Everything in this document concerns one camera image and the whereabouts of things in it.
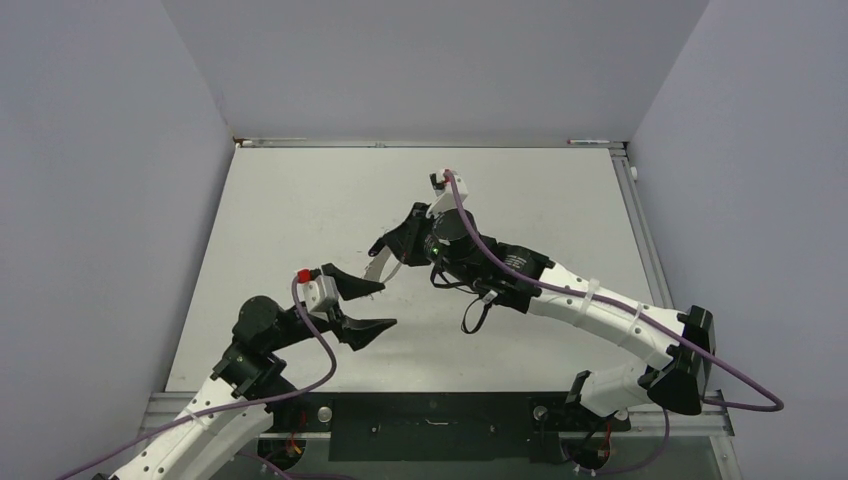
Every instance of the purple cable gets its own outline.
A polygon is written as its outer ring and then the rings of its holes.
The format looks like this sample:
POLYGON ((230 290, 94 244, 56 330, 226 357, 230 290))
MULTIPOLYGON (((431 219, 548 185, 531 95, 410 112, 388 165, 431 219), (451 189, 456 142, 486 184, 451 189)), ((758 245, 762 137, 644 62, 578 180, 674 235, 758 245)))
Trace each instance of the purple cable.
MULTIPOLYGON (((664 408, 663 408, 663 416, 665 417, 665 433, 663 434, 662 443, 660 443, 660 446, 657 447, 656 450, 654 450, 654 453, 649 455, 646 459, 642 460, 641 462, 635 463, 633 465, 628 465, 626 467, 604 469, 604 470, 595 470, 595 475, 617 475, 619 473, 633 472, 633 471, 639 470, 640 468, 647 467, 648 465, 653 463, 654 460, 658 459, 660 457, 660 455, 662 455, 662 453, 665 451, 665 448, 668 446, 668 437, 671 434, 671 423, 668 419, 668 410, 666 410, 664 408)), ((562 448, 562 452, 565 454, 565 460, 566 461, 571 460, 571 457, 568 456, 568 450, 566 449, 566 447, 562 448)), ((588 468, 585 468, 585 467, 580 467, 580 471, 582 471, 584 473, 589 473, 589 474, 592 473, 592 470, 589 470, 588 468)))
MULTIPOLYGON (((497 266, 499 269, 503 270, 508 275, 511 275, 511 276, 513 276, 513 277, 515 277, 519 280, 527 282, 530 285, 535 285, 537 287, 541 287, 541 288, 544 288, 546 290, 550 290, 550 291, 557 292, 557 293, 562 293, 563 295, 571 295, 573 297, 583 298, 583 297, 586 296, 585 292, 581 292, 579 290, 572 290, 569 287, 558 287, 556 285, 550 285, 548 283, 540 282, 538 280, 530 278, 526 275, 522 275, 522 274, 514 271, 513 269, 509 268, 509 266, 507 266, 505 263, 503 263, 498 257, 495 256, 494 253, 491 252, 491 250, 489 250, 486 247, 486 244, 483 243, 483 240, 480 238, 480 235, 477 233, 477 231, 474 229, 474 226, 471 224, 471 221, 468 219, 468 215, 465 211, 465 207, 463 207, 463 205, 462 205, 462 198, 460 198, 460 196, 459 196, 459 191, 458 191, 457 186, 456 186, 456 179, 454 178, 453 173, 450 170, 445 170, 445 178, 447 178, 448 181, 451 184, 451 190, 453 192, 453 199, 454 199, 454 202, 456 203, 456 210, 459 212, 459 218, 462 219, 462 223, 465 225, 465 229, 468 231, 468 234, 471 236, 471 239, 474 241, 474 243, 477 245, 477 247, 480 249, 480 251, 483 252, 483 255, 485 255, 486 258, 488 258, 492 263, 494 263, 495 266, 497 266)), ((763 387, 759 383, 755 382, 751 377, 745 375, 744 373, 742 373, 741 371, 739 371, 738 369, 736 369, 732 365, 728 364, 724 360, 717 358, 715 355, 704 350, 703 348, 699 347, 698 345, 695 345, 694 343, 690 342, 689 340, 687 340, 687 339, 681 337, 680 335, 674 333, 669 328, 667 328, 663 324, 659 323, 658 321, 654 320, 653 318, 649 317, 644 312, 637 312, 637 310, 635 308, 631 307, 630 305, 627 305, 626 303, 620 302, 620 301, 618 301, 614 298, 604 297, 602 295, 595 295, 595 296, 592 297, 592 300, 596 300, 596 301, 599 301, 601 303, 611 305, 615 308, 618 308, 620 310, 623 310, 623 311, 629 313, 630 315, 636 315, 638 313, 640 320, 644 321, 648 325, 656 328, 657 330, 659 330, 662 333, 666 334, 667 336, 671 337, 676 342, 679 342, 681 345, 685 346, 686 348, 693 350, 698 355, 703 357, 704 360, 706 360, 706 361, 708 361, 712 364, 718 365, 719 368, 721 368, 725 372, 727 372, 727 373, 733 375, 734 377, 738 378, 743 383, 745 383, 749 387, 756 390, 757 393, 759 393, 760 395, 762 395, 762 396, 766 397, 767 399, 771 400, 772 402, 774 402, 774 405, 750 405, 750 404, 747 404, 747 403, 725 402, 725 401, 721 401, 721 400, 712 400, 712 399, 707 399, 707 398, 704 399, 704 403, 709 404, 709 405, 718 405, 718 406, 722 406, 722 407, 726 407, 726 408, 738 408, 738 409, 741 409, 741 410, 751 410, 751 411, 755 411, 755 412, 779 412, 779 411, 783 410, 783 400, 778 398, 777 395, 771 393, 765 387, 763 387)))
MULTIPOLYGON (((294 277, 294 280, 292 280, 292 288, 291 288, 292 298, 294 299, 294 307, 297 310, 297 314, 300 316, 301 320, 303 320, 303 323, 306 324, 306 328, 308 328, 309 331, 312 332, 312 335, 314 335, 315 338, 318 339, 318 341, 321 343, 321 346, 324 347, 324 350, 327 352, 327 355, 330 356, 330 371, 327 372, 327 374, 324 375, 317 382, 313 383, 312 385, 309 385, 308 387, 301 388, 300 390, 295 390, 294 392, 283 393, 281 395, 275 395, 273 397, 268 397, 268 398, 257 398, 256 400, 250 400, 250 401, 238 402, 238 403, 231 403, 229 405, 221 405, 221 406, 218 406, 218 407, 207 408, 205 410, 200 410, 198 412, 195 412, 195 416, 202 417, 204 415, 209 415, 209 414, 219 413, 219 412, 225 412, 227 410, 235 410, 237 408, 252 407, 254 405, 261 405, 261 404, 265 404, 265 403, 280 402, 280 401, 283 401, 283 400, 288 400, 288 399, 303 395, 304 393, 311 392, 312 390, 315 390, 316 388, 320 387, 321 385, 324 385, 325 383, 327 383, 327 381, 330 380, 330 378, 333 375, 335 375, 336 368, 338 367, 338 364, 336 362, 336 355, 333 353, 333 349, 330 348, 330 344, 328 344, 327 341, 324 340, 324 337, 321 335, 321 332, 319 332, 318 329, 315 328, 315 325, 312 324, 312 320, 309 319, 309 314, 306 313, 306 309, 303 308, 303 305, 300 304, 300 297, 297 295, 297 285, 298 285, 297 277, 294 277)), ((95 458, 94 460, 86 463, 85 465, 77 467, 77 468, 75 468, 75 469, 73 469, 69 472, 63 473, 62 475, 60 475, 57 478, 57 480, 67 480, 67 479, 73 477, 74 475, 76 475, 78 473, 84 472, 91 467, 94 467, 94 466, 96 466, 100 463, 105 462, 106 460, 109 460, 110 458, 114 457, 115 455, 118 455, 119 453, 123 452, 124 450, 131 448, 131 447, 147 440, 148 438, 155 437, 156 435, 159 435, 160 433, 162 433, 166 430, 169 430, 171 428, 174 428, 178 425, 182 425, 182 424, 190 421, 191 419, 192 419, 192 417, 186 415, 184 417, 180 417, 180 418, 177 418, 175 420, 172 420, 172 421, 166 423, 165 425, 162 425, 161 427, 158 427, 158 428, 156 428, 156 429, 154 429, 154 430, 152 430, 148 433, 145 433, 144 435, 138 436, 135 439, 130 440, 129 442, 117 447, 116 449, 112 450, 109 453, 106 453, 106 454, 104 454, 100 457, 95 458)))

